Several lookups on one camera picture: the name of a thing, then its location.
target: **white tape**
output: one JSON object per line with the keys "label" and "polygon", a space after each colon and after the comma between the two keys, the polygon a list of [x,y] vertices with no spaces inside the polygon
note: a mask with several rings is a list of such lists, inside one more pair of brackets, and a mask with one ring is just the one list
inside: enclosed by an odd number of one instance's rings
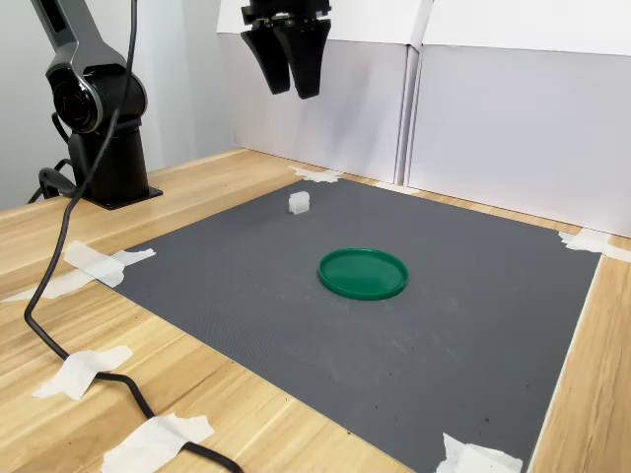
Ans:
{"label": "white tape", "polygon": [[631,263],[631,251],[609,244],[610,234],[604,234],[596,230],[582,229],[576,235],[559,232],[559,236],[561,237],[561,241],[566,243],[566,247],[570,249],[602,253],[610,258]]}
{"label": "white tape", "polygon": [[[71,293],[79,288],[83,288],[90,281],[94,281],[95,278],[87,275],[80,269],[70,271],[68,274],[64,274],[58,278],[52,279],[46,289],[43,290],[41,295],[45,299],[56,299],[67,293]],[[35,288],[27,289],[19,294],[15,294],[10,298],[0,301],[2,303],[12,303],[14,301],[28,301],[35,294]]]}
{"label": "white tape", "polygon": [[66,246],[63,259],[75,268],[81,269],[95,279],[103,278],[111,273],[122,273],[125,265],[120,261],[99,253],[80,241],[72,241]]}
{"label": "white tape", "polygon": [[446,459],[436,473],[520,473],[522,461],[483,446],[464,444],[443,434]]}
{"label": "white tape", "polygon": [[[156,252],[153,249],[146,249],[135,253],[123,250],[112,256],[106,256],[79,241],[73,241],[66,248],[64,259],[79,269],[52,279],[43,291],[42,297],[45,299],[56,299],[59,296],[83,288],[95,279],[100,280],[111,288],[115,288],[124,278],[123,268],[125,266],[137,263],[155,254]],[[27,301],[33,297],[34,293],[35,288],[30,288],[0,301],[0,303]]]}
{"label": "white tape", "polygon": [[155,255],[156,252],[151,248],[145,249],[144,251],[136,251],[135,253],[131,253],[123,249],[122,251],[113,254],[111,257],[117,261],[120,261],[125,266],[129,266]]}
{"label": "white tape", "polygon": [[302,175],[305,178],[303,180],[312,180],[313,182],[337,182],[337,177],[343,174],[341,170],[327,169],[322,172],[296,168],[295,166],[289,166],[296,172],[296,175]]}
{"label": "white tape", "polygon": [[55,377],[44,383],[32,397],[45,398],[65,392],[75,401],[81,399],[97,372],[111,372],[122,365],[133,352],[129,347],[116,347],[106,352],[77,352],[70,355]]}
{"label": "white tape", "polygon": [[152,417],[104,455],[103,473],[151,473],[175,458],[188,441],[200,443],[215,433],[205,416]]}
{"label": "white tape", "polygon": [[413,189],[412,187],[404,187],[402,185],[390,184],[389,182],[377,182],[375,187],[379,189],[392,190],[394,192],[398,192],[400,194],[412,195],[418,192],[418,189]]}

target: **wooden table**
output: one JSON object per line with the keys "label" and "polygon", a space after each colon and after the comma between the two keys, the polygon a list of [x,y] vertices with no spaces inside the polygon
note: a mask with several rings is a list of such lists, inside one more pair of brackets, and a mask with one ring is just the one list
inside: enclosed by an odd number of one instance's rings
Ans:
{"label": "wooden table", "polygon": [[[289,164],[296,165],[238,150],[153,172],[150,182],[163,189],[164,196],[115,212],[82,201],[73,213],[67,241],[77,239],[112,254],[299,180]],[[579,230],[428,192],[415,195],[563,232]],[[41,278],[65,204],[65,199],[55,198],[0,213],[0,299]],[[627,238],[614,237],[611,243],[631,249]],[[630,267],[607,257],[600,260],[533,472],[631,469]],[[62,261],[55,275],[72,269]],[[95,381],[80,401],[64,395],[30,397],[61,363],[24,323],[26,304],[0,304],[0,470],[99,471],[104,452],[145,419],[127,388],[116,383]],[[129,346],[134,355],[117,372],[136,380],[158,415],[206,415],[216,434],[203,444],[238,461],[246,472],[407,470],[99,283],[42,300],[35,319],[69,353]],[[184,451],[164,470],[221,468]]]}

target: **white block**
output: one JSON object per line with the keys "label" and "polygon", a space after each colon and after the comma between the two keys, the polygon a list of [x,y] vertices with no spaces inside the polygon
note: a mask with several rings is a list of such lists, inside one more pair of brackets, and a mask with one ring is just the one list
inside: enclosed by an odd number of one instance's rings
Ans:
{"label": "white block", "polygon": [[296,192],[289,196],[289,211],[294,214],[302,214],[308,212],[310,208],[309,192]]}

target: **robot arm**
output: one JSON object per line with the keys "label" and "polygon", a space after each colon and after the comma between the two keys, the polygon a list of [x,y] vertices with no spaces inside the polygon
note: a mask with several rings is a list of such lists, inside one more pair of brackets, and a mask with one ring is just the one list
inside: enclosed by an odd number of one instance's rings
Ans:
{"label": "robot arm", "polygon": [[[46,79],[56,112],[73,130],[68,151],[76,185],[80,186],[93,167],[118,107],[126,62],[101,38],[86,0],[31,1],[55,51]],[[330,30],[330,21],[319,18],[330,10],[328,0],[249,0],[249,6],[242,8],[245,24],[252,25],[242,36],[273,94],[289,90],[291,68],[300,98],[318,95]],[[145,171],[139,127],[146,108],[147,94],[132,75],[113,138],[87,184],[85,198],[115,209],[162,194],[149,186]],[[55,189],[68,193],[72,183],[64,179],[58,171],[45,169],[40,174],[40,187],[50,191],[44,195],[57,195]]]}
{"label": "robot arm", "polygon": [[[77,133],[107,127],[120,97],[125,59],[102,40],[85,0],[32,0],[55,57],[46,71],[59,117]],[[133,77],[122,121],[147,107]]]}
{"label": "robot arm", "polygon": [[252,25],[242,38],[253,52],[272,94],[289,91],[289,69],[301,99],[319,94],[324,44],[330,20],[328,0],[249,0],[242,8]]}

